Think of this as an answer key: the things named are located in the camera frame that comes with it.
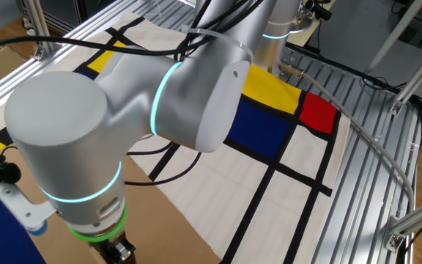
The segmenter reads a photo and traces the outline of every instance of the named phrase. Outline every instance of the grey cable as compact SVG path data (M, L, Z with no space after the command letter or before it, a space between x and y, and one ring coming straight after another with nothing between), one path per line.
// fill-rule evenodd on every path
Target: grey cable
M415 209L414 201L415 201L415 195L414 191L411 187L411 183L408 180L408 177L405 175L401 167L396 163L396 161L392 158L390 154L388 154L387 150L385 150L372 136L369 132L366 131L366 129L363 128L361 124L315 79L310 77L307 73L302 73L302 77L306 78L308 81L310 81L315 87L317 87L324 95L326 95L340 111L346 115L348 118L351 119L352 124L379 150L379 152L387 158L387 160L392 164L393 168L399 173L400 178L403 180L403 185L405 186L407 193L408 193L408 206L410 209L410 212L413 212Z

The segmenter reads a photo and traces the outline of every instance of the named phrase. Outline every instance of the metal rack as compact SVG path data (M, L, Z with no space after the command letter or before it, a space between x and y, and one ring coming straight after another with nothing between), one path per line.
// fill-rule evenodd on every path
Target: metal rack
M147 19L156 25L173 30L193 20L193 8L179 1L118 0L75 27L66 37L85 40L116 23L125 12L147 15ZM0 106L19 83L53 66L73 48L64 45L53 56L40 62L30 59L1 80ZM421 125L413 107L406 103L394 117L389 108L394 101L394 94L370 89L363 84L361 77L288 48L285 48L282 59L304 69L332 92L397 160L415 189ZM321 95L303 78L286 73L282 73L279 78L295 87ZM395 263L396 253L387 250L382 242L388 219L391 216L401 218L407 212L407 196L401 185L401 181L394 176L393 170L372 145L351 128L336 182L336 192L312 263ZM405 263L412 262L411 252L405 258Z

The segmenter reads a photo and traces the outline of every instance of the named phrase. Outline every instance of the cyan led ring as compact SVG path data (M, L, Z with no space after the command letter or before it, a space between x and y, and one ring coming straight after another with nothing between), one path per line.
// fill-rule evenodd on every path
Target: cyan led ring
M42 189L42 187L40 187L40 189L45 193L45 195L47 197L49 197L51 199L54 199L55 201L58 201L58 202L66 202L66 203L85 202L85 201L92 200L95 197L98 197L101 194L103 194L104 192L106 192L116 182L116 179L118 179L118 176L120 175L120 172L121 171L122 171L122 162L119 163L118 170L116 171L115 177L110 181L110 183L108 183L105 187L103 187L102 190L96 192L95 194L92 194L92 195L89 195L87 197L84 197L84 198L79 198L79 199L62 199L62 198L54 197L53 195L47 193L45 190Z
M182 64L182 62L177 62L174 65L172 65L172 67L170 67L169 70L167 70L167 73L165 74L164 77L162 77L162 81L160 81L159 88L158 88L157 92L155 93L154 100L152 102L151 120L150 120L150 122L151 122L151 132L154 135L157 135L157 133L155 131L155 118L158 114L160 96L162 95L164 89L166 88L166 84L167 84L167 81L169 80L170 76L172 75L174 70L177 69L181 64Z
M267 34L263 34L263 37L269 38L271 40L280 40L280 39L285 38L287 36L289 36L289 33L285 34L284 36L280 36L280 37L274 37L274 36L270 36L270 35L267 35Z

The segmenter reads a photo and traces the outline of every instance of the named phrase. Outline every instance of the white bracket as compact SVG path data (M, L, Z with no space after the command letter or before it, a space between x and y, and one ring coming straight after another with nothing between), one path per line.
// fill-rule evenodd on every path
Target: white bracket
M56 212L48 201L32 204L15 184L0 183L0 200L28 231L40 230L45 220Z

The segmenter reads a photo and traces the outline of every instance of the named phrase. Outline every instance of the black knob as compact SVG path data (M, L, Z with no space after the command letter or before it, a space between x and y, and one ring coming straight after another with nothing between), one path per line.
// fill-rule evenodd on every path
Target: black knob
M328 21L331 18L331 12L321 7L319 3L313 0L308 0L305 7L315 14L316 19L323 19Z

